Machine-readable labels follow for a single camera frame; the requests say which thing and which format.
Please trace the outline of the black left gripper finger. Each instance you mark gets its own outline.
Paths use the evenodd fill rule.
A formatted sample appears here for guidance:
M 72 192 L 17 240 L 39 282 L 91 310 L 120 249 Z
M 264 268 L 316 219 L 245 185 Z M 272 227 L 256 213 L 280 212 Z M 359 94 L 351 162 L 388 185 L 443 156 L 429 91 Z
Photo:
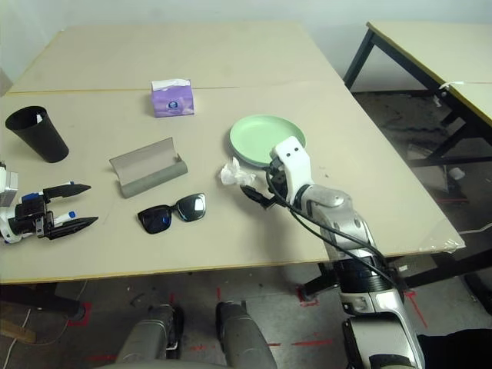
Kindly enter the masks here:
M 70 221 L 66 221 L 60 226 L 46 228 L 42 232 L 42 235 L 39 235 L 38 237 L 47 238 L 49 240 L 65 237 L 81 231 L 82 229 L 92 225 L 97 220 L 98 217 L 76 218 Z
M 84 191 L 91 189 L 90 185 L 86 184 L 63 184 L 42 190 L 43 197 L 46 201 L 53 198 L 67 198 L 81 194 Z

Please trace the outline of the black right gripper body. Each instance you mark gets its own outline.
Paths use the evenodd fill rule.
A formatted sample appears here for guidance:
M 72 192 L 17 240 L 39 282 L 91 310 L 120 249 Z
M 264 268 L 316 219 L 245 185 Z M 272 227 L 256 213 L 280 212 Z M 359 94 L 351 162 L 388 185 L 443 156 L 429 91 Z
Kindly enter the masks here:
M 287 179 L 284 171 L 278 169 L 267 170 L 268 190 L 274 195 L 277 204 L 287 204 L 288 194 Z

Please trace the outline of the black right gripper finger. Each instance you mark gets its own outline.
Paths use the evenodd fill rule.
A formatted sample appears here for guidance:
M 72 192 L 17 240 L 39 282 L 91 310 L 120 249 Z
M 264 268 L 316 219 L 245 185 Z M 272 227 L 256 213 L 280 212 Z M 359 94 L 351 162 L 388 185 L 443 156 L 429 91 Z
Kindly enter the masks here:
M 262 193 L 249 185 L 241 185 L 240 189 L 247 198 L 259 204 L 263 209 L 269 209 L 275 204 L 275 197 L 266 198 Z

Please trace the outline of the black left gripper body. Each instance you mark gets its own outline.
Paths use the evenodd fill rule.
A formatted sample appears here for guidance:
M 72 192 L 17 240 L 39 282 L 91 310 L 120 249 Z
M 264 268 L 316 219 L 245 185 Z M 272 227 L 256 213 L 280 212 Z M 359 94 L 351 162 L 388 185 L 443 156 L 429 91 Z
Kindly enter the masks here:
M 14 216 L 8 220 L 15 235 L 31 233 L 39 238 L 45 236 L 46 224 L 47 210 L 43 199 L 28 199 L 17 204 Z

